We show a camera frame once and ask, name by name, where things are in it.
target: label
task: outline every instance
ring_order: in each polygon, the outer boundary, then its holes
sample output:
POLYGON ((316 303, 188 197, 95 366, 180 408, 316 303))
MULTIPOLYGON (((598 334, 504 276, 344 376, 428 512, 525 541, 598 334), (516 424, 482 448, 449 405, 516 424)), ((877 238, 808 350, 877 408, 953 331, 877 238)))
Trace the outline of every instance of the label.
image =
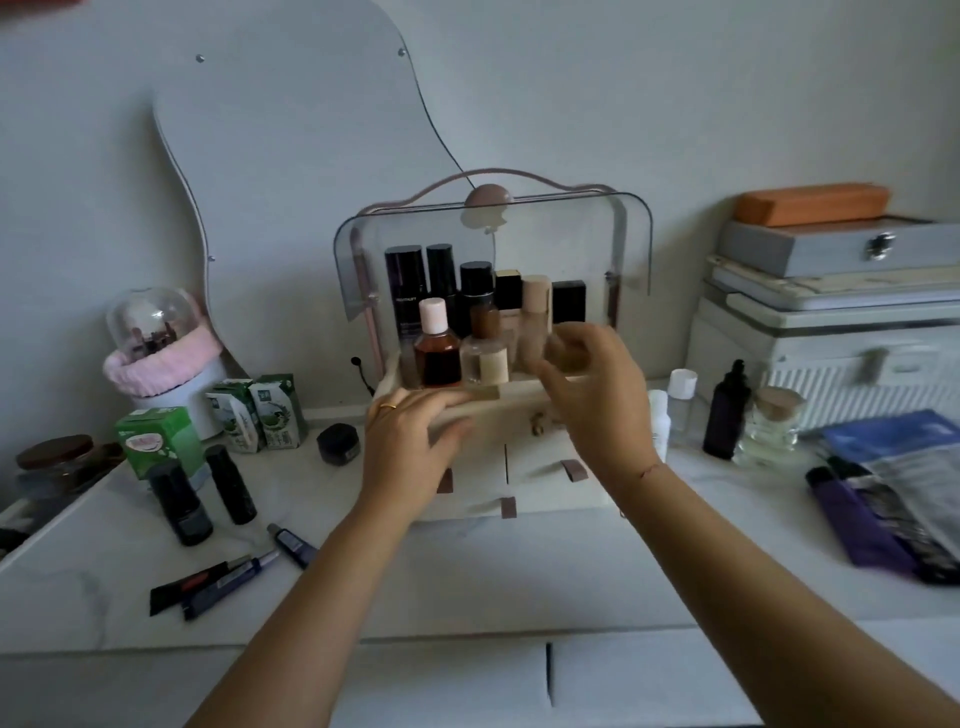
POLYGON ((253 562, 252 562, 252 561, 248 561, 248 562, 247 562, 246 564, 244 564, 242 567, 237 567, 236 569, 234 569, 233 571, 231 571, 231 572, 230 572, 229 574, 227 574, 226 576, 221 576, 219 579, 217 579, 217 583, 216 583, 214 586, 215 586, 217 589, 223 589, 223 588, 224 588, 227 584, 229 584, 231 581, 235 581, 236 579, 239 579, 239 578, 240 578, 241 576, 243 576, 245 573, 247 573, 248 571, 253 570, 254 568, 255 568, 255 566, 253 565, 253 562))
POLYGON ((184 536, 202 536, 210 528, 210 519, 203 508, 198 508, 189 516, 179 519, 177 528, 184 536))
POLYGON ((156 452, 163 447, 163 435, 158 432, 144 432, 128 437, 124 445, 137 452, 156 452))

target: hand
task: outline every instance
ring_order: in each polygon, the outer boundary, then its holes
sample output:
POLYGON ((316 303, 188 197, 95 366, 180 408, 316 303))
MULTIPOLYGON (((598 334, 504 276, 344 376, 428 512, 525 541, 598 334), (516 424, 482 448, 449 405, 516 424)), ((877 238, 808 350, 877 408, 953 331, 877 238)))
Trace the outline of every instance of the hand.
POLYGON ((472 421, 451 423, 432 446, 427 428, 445 409, 470 399, 462 390, 411 394, 401 387, 376 400, 367 411, 363 487, 356 508, 388 514, 409 526, 436 495, 472 421))
POLYGON ((610 489, 622 476, 641 474, 659 463, 647 383, 616 332, 579 323, 558 324, 553 332, 548 357, 586 361, 586 375, 570 381, 546 360, 532 369, 590 469, 610 489))

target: acrylic cosmetic organizer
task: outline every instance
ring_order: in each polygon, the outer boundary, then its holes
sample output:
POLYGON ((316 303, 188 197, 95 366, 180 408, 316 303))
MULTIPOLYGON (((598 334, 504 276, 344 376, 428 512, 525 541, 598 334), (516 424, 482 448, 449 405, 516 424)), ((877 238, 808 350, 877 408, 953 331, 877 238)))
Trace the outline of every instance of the acrylic cosmetic organizer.
MULTIPOLYGON (((416 286, 399 295, 396 263, 388 271, 388 251, 420 246, 427 290, 426 249, 438 244, 451 247, 458 290, 461 265, 472 261, 487 261, 495 272, 548 276, 553 283, 582 281, 584 319, 616 327, 622 287, 629 284, 641 294, 649 290, 651 235, 649 208, 635 195, 598 184, 560 185, 516 170, 472 170, 439 181, 408 200, 365 207, 338 229, 334 247, 348 319, 362 315, 370 335, 379 379, 376 396, 399 386, 417 386, 411 299, 434 296, 422 289, 418 293, 416 286), (447 182, 485 173, 517 175, 560 191, 513 198, 504 187, 483 184, 460 204, 415 205, 447 182), (623 275, 627 251, 643 255, 646 274, 629 283, 623 275)), ((409 278, 409 272, 403 275, 409 278)), ((467 386, 476 399, 446 410, 435 427, 471 417, 475 428, 423 520, 512 518, 612 505, 579 460, 564 423, 535 377, 512 372, 506 383, 457 386, 467 386)))

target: white bottle cap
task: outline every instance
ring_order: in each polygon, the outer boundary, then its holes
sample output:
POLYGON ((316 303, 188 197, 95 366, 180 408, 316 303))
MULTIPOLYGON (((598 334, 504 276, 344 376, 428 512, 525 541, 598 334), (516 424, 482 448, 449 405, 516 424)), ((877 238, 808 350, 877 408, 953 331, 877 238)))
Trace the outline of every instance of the white bottle cap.
POLYGON ((447 329, 446 301, 423 299, 420 302, 420 327, 423 333, 443 333, 447 329))
POLYGON ((650 418, 655 420, 658 417, 666 416, 666 405, 669 402, 666 392, 662 389, 651 389, 647 392, 650 399, 650 418))
POLYGON ((674 400, 692 400, 697 393, 697 373, 692 369, 673 370, 666 392, 674 400))

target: black dropper bottle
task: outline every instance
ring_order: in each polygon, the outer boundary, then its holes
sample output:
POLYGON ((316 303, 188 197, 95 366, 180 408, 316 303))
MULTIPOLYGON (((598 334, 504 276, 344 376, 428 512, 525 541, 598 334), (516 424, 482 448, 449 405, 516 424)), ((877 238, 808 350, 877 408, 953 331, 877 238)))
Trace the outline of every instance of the black dropper bottle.
POLYGON ((195 546, 213 533, 213 523, 178 460, 157 463, 147 471, 147 478, 181 544, 195 546))
POLYGON ((743 431, 743 413, 752 394, 743 373, 743 359, 733 362, 723 381, 713 390, 704 452, 724 460, 733 458, 736 441, 743 431))
POLYGON ((223 499, 233 522, 243 525, 255 519, 256 508, 253 505, 253 498, 250 497, 247 484, 237 470, 236 463, 230 458, 227 448, 223 445, 207 448, 206 463, 210 466, 210 474, 213 475, 217 493, 223 499))

